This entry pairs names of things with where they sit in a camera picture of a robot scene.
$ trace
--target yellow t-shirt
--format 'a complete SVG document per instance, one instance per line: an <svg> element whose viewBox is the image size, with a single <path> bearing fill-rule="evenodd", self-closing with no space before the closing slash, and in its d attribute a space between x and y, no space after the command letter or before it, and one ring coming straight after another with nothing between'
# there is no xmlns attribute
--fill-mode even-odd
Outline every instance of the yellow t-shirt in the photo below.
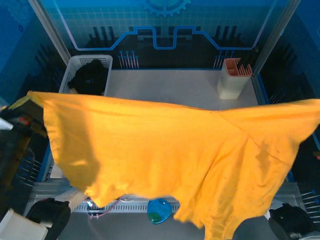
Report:
<svg viewBox="0 0 320 240"><path fill-rule="evenodd" d="M320 99L224 111L92 95L30 92L43 106L55 163L98 206L124 194L173 196L175 219L231 239L263 215Z"/></svg>

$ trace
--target cable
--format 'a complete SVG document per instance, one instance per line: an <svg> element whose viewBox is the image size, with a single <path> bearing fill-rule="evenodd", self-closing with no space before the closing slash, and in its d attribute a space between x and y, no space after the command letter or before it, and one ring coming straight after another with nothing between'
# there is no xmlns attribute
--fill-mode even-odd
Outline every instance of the cable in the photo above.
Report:
<svg viewBox="0 0 320 240"><path fill-rule="evenodd" d="M119 198L107 211L105 211L104 213L101 214L97 214L97 215L90 215L89 213L86 213L89 218L93 219L98 219L99 217L102 217L104 215L106 215L107 213L109 213L112 209L114 209L114 207L121 201L121 198Z"/></svg>

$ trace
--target black cloth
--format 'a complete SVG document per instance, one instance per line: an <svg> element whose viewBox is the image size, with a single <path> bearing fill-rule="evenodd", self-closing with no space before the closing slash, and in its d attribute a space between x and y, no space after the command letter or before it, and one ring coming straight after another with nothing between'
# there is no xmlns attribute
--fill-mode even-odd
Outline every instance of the black cloth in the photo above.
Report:
<svg viewBox="0 0 320 240"><path fill-rule="evenodd" d="M76 71L74 78L68 82L68 87L79 94L101 95L105 91L108 71L108 68L95 59Z"/></svg>

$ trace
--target gear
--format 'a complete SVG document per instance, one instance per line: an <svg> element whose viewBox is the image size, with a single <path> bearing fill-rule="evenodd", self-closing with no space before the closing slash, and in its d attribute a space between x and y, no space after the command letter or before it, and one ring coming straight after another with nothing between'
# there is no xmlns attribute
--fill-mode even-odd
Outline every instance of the gear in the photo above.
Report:
<svg viewBox="0 0 320 240"><path fill-rule="evenodd" d="M144 0L142 2L145 10L149 10L150 13L155 13L157 17L162 15L165 18L168 15L173 17L175 13L180 14L180 10L185 10L186 5L190 3L191 0Z"/></svg>

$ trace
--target white basket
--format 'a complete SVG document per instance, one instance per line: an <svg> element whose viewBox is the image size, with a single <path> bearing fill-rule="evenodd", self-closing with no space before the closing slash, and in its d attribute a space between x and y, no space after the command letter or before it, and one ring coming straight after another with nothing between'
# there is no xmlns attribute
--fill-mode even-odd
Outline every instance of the white basket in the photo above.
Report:
<svg viewBox="0 0 320 240"><path fill-rule="evenodd" d="M76 72L84 65L89 64L92 60L98 59L102 63L105 68L109 68L108 76L106 77L106 85L104 89L104 96L107 96L109 82L110 82L110 73L112 68L113 58L110 55L79 55L73 56L70 58L68 62L68 66L66 67L62 83L59 89L60 94L67 94L70 91L68 87L68 82L74 78Z"/></svg>

